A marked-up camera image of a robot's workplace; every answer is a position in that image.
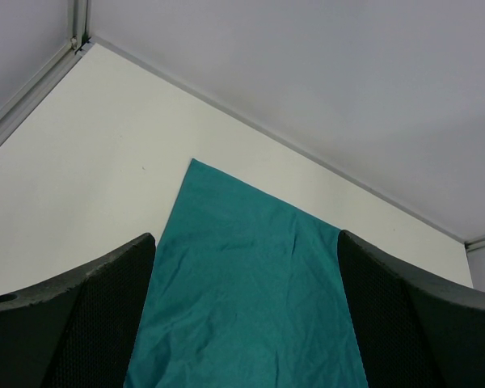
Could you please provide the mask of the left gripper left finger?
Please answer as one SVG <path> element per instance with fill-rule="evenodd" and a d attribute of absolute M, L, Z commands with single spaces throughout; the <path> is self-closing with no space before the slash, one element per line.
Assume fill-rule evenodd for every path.
<path fill-rule="evenodd" d="M 154 257 L 146 233 L 0 295 L 0 387 L 121 387 Z"/>

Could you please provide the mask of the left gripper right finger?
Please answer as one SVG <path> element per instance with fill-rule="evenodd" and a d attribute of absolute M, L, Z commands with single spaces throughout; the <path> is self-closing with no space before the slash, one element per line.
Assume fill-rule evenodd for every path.
<path fill-rule="evenodd" d="M 485 387 L 485 292 L 343 230 L 339 271 L 371 387 Z"/>

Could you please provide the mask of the teal cloth napkin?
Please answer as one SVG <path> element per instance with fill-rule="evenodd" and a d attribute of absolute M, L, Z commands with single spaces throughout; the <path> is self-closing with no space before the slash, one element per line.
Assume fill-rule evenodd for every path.
<path fill-rule="evenodd" d="M 127 387 L 364 387 L 340 230 L 192 161 L 156 250 Z"/>

